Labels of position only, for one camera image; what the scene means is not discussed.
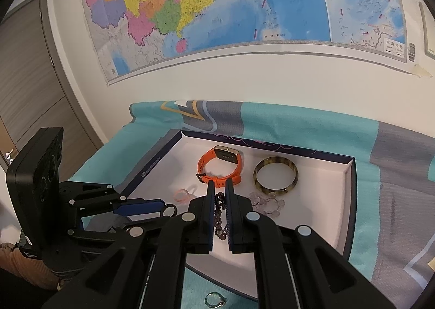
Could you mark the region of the left hand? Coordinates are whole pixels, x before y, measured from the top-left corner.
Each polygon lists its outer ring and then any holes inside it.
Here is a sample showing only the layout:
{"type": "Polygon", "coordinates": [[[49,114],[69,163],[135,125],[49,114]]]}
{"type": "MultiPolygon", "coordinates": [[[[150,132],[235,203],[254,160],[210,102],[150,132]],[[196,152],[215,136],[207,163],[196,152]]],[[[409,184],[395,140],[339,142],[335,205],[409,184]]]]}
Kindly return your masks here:
{"type": "Polygon", "coordinates": [[[42,260],[24,257],[11,243],[1,244],[1,268],[37,287],[55,290],[59,279],[42,260]]]}

